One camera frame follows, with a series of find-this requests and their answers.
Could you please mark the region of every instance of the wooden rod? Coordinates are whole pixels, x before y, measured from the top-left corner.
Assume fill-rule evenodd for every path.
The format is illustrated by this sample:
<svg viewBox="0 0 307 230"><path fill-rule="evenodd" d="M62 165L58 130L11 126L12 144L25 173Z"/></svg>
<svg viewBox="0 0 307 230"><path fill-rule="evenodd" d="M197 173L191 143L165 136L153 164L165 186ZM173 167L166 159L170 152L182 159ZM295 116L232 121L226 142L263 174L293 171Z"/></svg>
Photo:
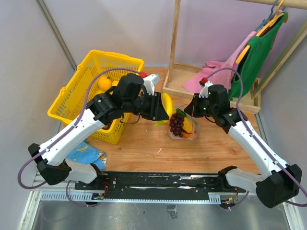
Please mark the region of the wooden rod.
<svg viewBox="0 0 307 230"><path fill-rule="evenodd" d="M301 43L304 37L307 35L307 21L302 25L299 31L296 33L294 38L289 42L287 47L279 55L269 72L261 80L260 84L256 87L252 99L256 98L261 91L266 87L269 81L273 78L280 67L285 63L285 61L290 57L295 48Z"/></svg>
<svg viewBox="0 0 307 230"><path fill-rule="evenodd" d="M178 29L179 11L180 11L180 1L181 0L175 0L171 56L169 58L168 82L171 82L172 77L173 77L176 38L177 38L177 29Z"/></svg>
<svg viewBox="0 0 307 230"><path fill-rule="evenodd" d="M254 3L267 4L267 5L273 5L275 2L275 0L238 0L238 1L248 1ZM307 0L285 0L282 6L307 10Z"/></svg>

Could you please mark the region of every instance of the yellow basket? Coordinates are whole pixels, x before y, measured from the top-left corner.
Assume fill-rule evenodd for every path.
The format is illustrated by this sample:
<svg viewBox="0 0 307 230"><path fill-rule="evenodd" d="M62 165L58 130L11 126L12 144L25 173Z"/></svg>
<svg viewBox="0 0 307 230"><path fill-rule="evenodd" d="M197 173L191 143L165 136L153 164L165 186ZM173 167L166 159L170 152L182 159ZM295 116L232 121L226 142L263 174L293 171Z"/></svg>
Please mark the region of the yellow basket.
<svg viewBox="0 0 307 230"><path fill-rule="evenodd" d="M48 110L48 115L68 125L80 113L86 90L95 76L110 68L122 67L142 71L143 66L144 61L141 59L113 52L91 50L78 65L77 71L66 87L60 90L58 97ZM125 70L115 70L106 75L111 77L113 81L118 81L127 73L129 72ZM97 90L98 81L93 84L87 102L96 95ZM127 122L129 115L130 113L124 114L122 121ZM100 129L93 133L92 137L117 144L125 127L125 124L119 121L120 119L114 120L108 130Z"/></svg>

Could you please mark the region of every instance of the wooden frame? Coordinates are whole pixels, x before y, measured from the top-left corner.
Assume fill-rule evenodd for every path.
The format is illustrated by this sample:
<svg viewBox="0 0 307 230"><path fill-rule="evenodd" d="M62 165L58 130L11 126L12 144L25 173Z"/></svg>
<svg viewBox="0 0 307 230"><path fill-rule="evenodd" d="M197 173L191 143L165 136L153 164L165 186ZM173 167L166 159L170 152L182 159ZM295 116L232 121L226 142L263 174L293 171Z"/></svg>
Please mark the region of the wooden frame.
<svg viewBox="0 0 307 230"><path fill-rule="evenodd" d="M241 0L241 1L250 1L263 4L274 4L275 0ZM307 9L307 1L304 0L287 0L284 2L283 6L289 6L300 9ZM179 12L180 12L180 0L175 0L175 9L174 9L174 21L173 21L173 33L172 33L172 43L171 43L171 54L169 61L169 69L166 76L166 79L163 84L163 92L167 92L170 95L184 97L191 99L193 93L186 91L182 85L186 83L188 78L195 76L202 67L187 65L183 63L175 63L175 48L176 48L176 38L177 38L177 29L179 21ZM240 102L240 108L243 112L258 113L261 106L261 91L273 78L276 72L280 69L283 63L288 59L292 54L295 48L300 44L303 38L307 35L307 21L282 52L282 54L277 58L276 62L273 64L272 68L268 74L260 80L256 78L251 90L247 93ZM235 107L237 98L234 98L231 101L231 106Z"/></svg>

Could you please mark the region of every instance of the wood tabletop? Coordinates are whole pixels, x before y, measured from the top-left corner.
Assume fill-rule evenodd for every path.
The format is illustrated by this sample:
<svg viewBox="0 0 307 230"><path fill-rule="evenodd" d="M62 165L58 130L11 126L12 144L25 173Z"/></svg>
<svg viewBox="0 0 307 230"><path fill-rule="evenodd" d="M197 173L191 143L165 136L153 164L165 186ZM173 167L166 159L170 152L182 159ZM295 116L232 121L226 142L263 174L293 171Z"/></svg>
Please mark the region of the wood tabletop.
<svg viewBox="0 0 307 230"><path fill-rule="evenodd" d="M162 80L155 90L160 92L167 68L144 68L148 74L159 73ZM176 107L189 104L189 99L171 96ZM246 114L257 129L253 114ZM136 121L131 115L129 121ZM259 173L252 159L232 137L205 118L198 118L201 131L196 140L171 140L168 124L155 127L155 122L140 119L127 124L117 145L89 138L89 143L107 152L106 170L140 172L217 173L234 165L251 173Z"/></svg>

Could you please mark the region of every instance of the green shirt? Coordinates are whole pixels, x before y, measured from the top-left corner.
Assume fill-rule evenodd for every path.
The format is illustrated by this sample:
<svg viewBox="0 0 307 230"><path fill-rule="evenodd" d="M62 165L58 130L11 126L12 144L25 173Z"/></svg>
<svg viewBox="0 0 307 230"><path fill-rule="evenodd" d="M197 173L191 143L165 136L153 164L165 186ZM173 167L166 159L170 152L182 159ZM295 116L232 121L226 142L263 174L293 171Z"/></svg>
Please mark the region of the green shirt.
<svg viewBox="0 0 307 230"><path fill-rule="evenodd" d="M252 39L247 43L247 45L250 45L250 48L237 68L237 71L241 75L243 81L243 96L247 94L252 87L266 57L273 47L277 32L287 16L288 12L284 12L284 15L277 20L270 31L268 31L262 37L252 37ZM235 75L231 83L228 98L232 100L233 97L239 97L240 89L240 80Z"/></svg>

